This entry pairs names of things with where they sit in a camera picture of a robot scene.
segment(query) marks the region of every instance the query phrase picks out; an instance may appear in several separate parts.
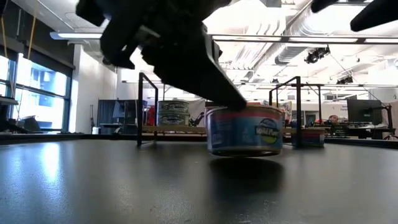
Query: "track light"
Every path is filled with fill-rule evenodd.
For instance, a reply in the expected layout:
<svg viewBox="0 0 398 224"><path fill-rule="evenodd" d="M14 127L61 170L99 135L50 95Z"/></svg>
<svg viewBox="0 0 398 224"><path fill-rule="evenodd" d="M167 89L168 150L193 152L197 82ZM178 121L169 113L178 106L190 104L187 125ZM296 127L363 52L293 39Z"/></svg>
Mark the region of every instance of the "track light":
<svg viewBox="0 0 398 224"><path fill-rule="evenodd" d="M308 52L307 58L304 59L304 62L308 64L316 63L320 59L323 59L328 54L330 54L329 45L327 47L319 47L314 51Z"/></svg>
<svg viewBox="0 0 398 224"><path fill-rule="evenodd" d="M337 85L345 85L345 84L350 84L353 83L353 77L352 76L348 76L345 78L342 78L341 80L337 80Z"/></svg>

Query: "white wall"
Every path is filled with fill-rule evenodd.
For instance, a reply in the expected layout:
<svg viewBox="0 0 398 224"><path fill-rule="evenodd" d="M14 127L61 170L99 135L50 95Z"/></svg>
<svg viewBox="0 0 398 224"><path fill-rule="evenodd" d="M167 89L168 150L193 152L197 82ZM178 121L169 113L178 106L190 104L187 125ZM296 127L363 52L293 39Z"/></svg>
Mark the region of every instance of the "white wall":
<svg viewBox="0 0 398 224"><path fill-rule="evenodd" d="M139 71L118 69L118 85L116 89L116 97L120 100L138 99L138 83L123 83L123 77L133 76L138 79Z"/></svg>
<svg viewBox="0 0 398 224"><path fill-rule="evenodd" d="M297 104L295 101L292 101L292 110L297 110ZM317 119L319 119L318 102L302 102L301 110L312 111L313 113L306 114L315 114L317 116ZM347 101L322 102L322 119L328 119L331 115L337 115L339 118L348 118Z"/></svg>
<svg viewBox="0 0 398 224"><path fill-rule="evenodd" d="M398 98L398 88L374 88L369 91L372 93L369 94L369 100L392 102L396 101Z"/></svg>
<svg viewBox="0 0 398 224"><path fill-rule="evenodd" d="M70 132L91 133L91 110L97 122L98 100L116 99L118 76L90 57L80 45L75 46L70 107Z"/></svg>

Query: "black table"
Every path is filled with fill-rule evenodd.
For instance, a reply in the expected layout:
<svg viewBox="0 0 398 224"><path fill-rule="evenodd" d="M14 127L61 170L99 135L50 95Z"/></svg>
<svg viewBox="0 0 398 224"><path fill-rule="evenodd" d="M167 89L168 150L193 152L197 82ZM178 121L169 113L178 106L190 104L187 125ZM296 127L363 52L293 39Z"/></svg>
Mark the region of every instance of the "black table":
<svg viewBox="0 0 398 224"><path fill-rule="evenodd" d="M357 136L359 139L378 139L383 140L383 133L395 132L395 129L391 130L389 128L349 128L349 136Z"/></svg>
<svg viewBox="0 0 398 224"><path fill-rule="evenodd" d="M267 159L204 143L0 147L0 223L397 223L398 152L326 144Z"/></svg>

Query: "red object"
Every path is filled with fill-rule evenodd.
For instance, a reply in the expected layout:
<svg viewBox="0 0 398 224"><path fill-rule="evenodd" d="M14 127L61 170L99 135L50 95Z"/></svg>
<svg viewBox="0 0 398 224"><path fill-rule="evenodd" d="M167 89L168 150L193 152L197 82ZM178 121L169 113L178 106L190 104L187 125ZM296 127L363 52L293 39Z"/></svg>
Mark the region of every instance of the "red object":
<svg viewBox="0 0 398 224"><path fill-rule="evenodd" d="M151 106L147 113L147 125L153 126L155 125L155 106Z"/></svg>

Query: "stacked cans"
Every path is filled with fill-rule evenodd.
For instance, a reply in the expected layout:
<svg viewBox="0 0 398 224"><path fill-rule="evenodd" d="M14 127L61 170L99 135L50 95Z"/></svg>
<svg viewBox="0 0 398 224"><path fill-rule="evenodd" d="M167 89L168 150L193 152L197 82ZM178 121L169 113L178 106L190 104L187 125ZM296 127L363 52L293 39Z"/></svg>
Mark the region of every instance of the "stacked cans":
<svg viewBox="0 0 398 224"><path fill-rule="evenodd" d="M189 103L182 100L160 101L158 104L157 125L188 127Z"/></svg>

